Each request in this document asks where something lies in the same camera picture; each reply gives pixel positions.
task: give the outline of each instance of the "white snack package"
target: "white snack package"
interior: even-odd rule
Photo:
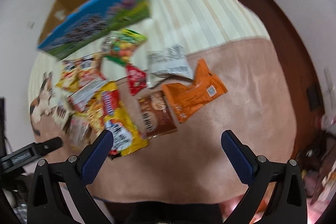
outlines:
[[[187,62],[182,46],[174,45],[164,51],[148,52],[147,86],[149,88],[172,75],[194,79],[194,73]]]

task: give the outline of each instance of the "cat print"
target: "cat print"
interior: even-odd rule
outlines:
[[[43,75],[43,82],[40,88],[40,93],[35,98],[29,110],[30,123],[34,133],[38,136],[41,133],[34,128],[34,124],[40,122],[42,115],[49,115],[52,112],[50,106],[50,99],[53,96],[53,73],[50,72],[49,75],[45,72]]]

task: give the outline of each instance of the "qr code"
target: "qr code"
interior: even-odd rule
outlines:
[[[207,88],[207,92],[209,94],[210,97],[213,97],[216,95],[217,91],[215,90],[215,88],[213,87],[213,85],[211,85],[210,87]]]

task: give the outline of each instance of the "brown snack package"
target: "brown snack package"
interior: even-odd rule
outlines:
[[[142,111],[142,118],[146,124],[147,138],[175,132],[177,130],[170,115],[169,108],[164,101],[162,91],[138,98]]]
[[[194,81],[190,86],[165,84],[162,85],[162,90],[181,123],[202,106],[227,92],[218,76],[210,72],[204,59],[198,61]]]

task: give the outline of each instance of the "red label on package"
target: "red label on package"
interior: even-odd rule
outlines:
[[[132,95],[147,87],[146,73],[132,65],[126,66],[129,89]]]
[[[119,107],[119,93],[117,90],[103,91],[101,99],[104,105],[104,115],[114,115],[114,110]]]

